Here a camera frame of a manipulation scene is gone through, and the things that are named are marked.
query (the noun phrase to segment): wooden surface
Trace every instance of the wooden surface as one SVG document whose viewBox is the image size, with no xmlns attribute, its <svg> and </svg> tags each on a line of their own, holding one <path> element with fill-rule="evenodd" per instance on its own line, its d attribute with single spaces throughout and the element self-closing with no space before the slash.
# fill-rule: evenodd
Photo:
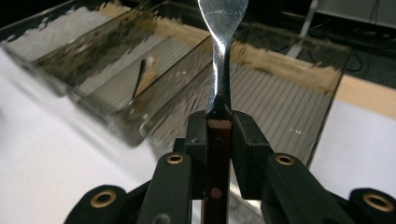
<svg viewBox="0 0 396 224">
<path fill-rule="evenodd" d="M 345 75 L 335 98 L 396 119 L 394 89 Z"/>
</svg>

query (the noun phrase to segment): screw hole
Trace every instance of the screw hole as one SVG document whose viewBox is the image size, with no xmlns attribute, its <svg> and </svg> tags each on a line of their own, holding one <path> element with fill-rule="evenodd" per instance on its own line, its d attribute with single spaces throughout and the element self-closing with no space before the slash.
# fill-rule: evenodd
<svg viewBox="0 0 396 224">
<path fill-rule="evenodd" d="M 159 214 L 152 220 L 153 224 L 169 224 L 171 223 L 171 218 L 166 214 Z"/>
<path fill-rule="evenodd" d="M 183 157 L 180 155 L 171 155 L 168 158 L 166 158 L 166 161 L 170 164 L 179 164 L 183 162 Z"/>
<path fill-rule="evenodd" d="M 102 208 L 112 204 L 117 198 L 117 193 L 112 189 L 105 189 L 91 198 L 91 206 Z"/>
<path fill-rule="evenodd" d="M 284 156 L 284 155 L 277 156 L 276 161 L 283 165 L 293 165 L 294 164 L 294 159 L 292 159 L 289 156 Z"/>
<path fill-rule="evenodd" d="M 363 195 L 363 200 L 373 208 L 382 212 L 392 212 L 394 210 L 393 204 L 385 197 L 373 193 Z"/>
</svg>

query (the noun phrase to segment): table surface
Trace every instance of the table surface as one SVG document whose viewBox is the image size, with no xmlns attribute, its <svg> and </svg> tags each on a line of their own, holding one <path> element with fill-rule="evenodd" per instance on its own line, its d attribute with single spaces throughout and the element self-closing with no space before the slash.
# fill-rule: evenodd
<svg viewBox="0 0 396 224">
<path fill-rule="evenodd" d="M 1 50 L 0 94 L 0 223 L 63 223 L 88 190 L 131 190 L 151 178 L 147 141 L 128 147 Z M 326 189 L 396 197 L 395 104 L 395 90 L 344 77 L 310 166 Z"/>
</svg>

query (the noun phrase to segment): glass tray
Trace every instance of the glass tray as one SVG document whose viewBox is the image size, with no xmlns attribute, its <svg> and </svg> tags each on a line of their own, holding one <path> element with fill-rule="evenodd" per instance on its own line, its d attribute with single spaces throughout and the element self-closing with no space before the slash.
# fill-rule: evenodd
<svg viewBox="0 0 396 224">
<path fill-rule="evenodd" d="M 130 13 L 57 49 L 35 67 L 55 77 L 60 84 L 53 86 L 60 91 L 64 87 L 74 102 L 113 133 L 136 145 L 143 139 L 139 130 L 145 120 L 210 63 L 211 44 L 209 33 L 197 28 L 205 24 L 195 7 L 165 2 L 134 19 Z M 195 56 L 201 49 L 207 54 Z M 178 66 L 186 59 L 194 65 Z M 143 77 L 148 77 L 146 88 L 155 93 L 142 91 Z M 130 119 L 124 119 L 125 113 Z"/>
<path fill-rule="evenodd" d="M 68 1 L 1 29 L 0 42 L 20 63 L 32 63 L 127 10 L 110 0 Z"/>
<path fill-rule="evenodd" d="M 275 152 L 308 164 L 349 53 L 335 44 L 251 24 L 232 44 L 233 110 L 253 117 Z M 210 63 L 149 118 L 144 130 L 159 147 L 170 150 L 175 138 L 185 136 L 188 115 L 206 109 L 211 73 Z"/>
</svg>

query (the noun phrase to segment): brass screw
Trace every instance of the brass screw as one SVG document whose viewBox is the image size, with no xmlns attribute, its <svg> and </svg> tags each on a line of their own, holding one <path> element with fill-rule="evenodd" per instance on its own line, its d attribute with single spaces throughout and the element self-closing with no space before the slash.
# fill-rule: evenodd
<svg viewBox="0 0 396 224">
<path fill-rule="evenodd" d="M 222 192 L 220 189 L 212 189 L 210 190 L 210 197 L 212 197 L 213 199 L 219 199 L 221 198 Z"/>
</svg>

